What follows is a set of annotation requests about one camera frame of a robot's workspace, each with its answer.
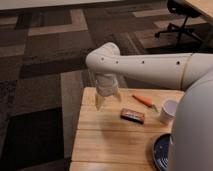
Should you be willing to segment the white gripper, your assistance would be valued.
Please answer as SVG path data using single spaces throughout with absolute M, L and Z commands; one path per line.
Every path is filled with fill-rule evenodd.
M 97 93 L 95 95 L 95 106 L 99 110 L 104 103 L 105 98 L 114 96 L 119 102 L 122 101 L 121 93 L 118 91 L 118 81 L 115 74 L 95 74 L 95 85 Z

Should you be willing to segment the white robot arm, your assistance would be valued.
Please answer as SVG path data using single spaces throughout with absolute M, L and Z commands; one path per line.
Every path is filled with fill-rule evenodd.
M 108 42 L 91 51 L 86 65 L 103 96 L 116 89 L 115 74 L 182 90 L 169 141 L 168 171 L 213 171 L 213 54 L 123 56 Z

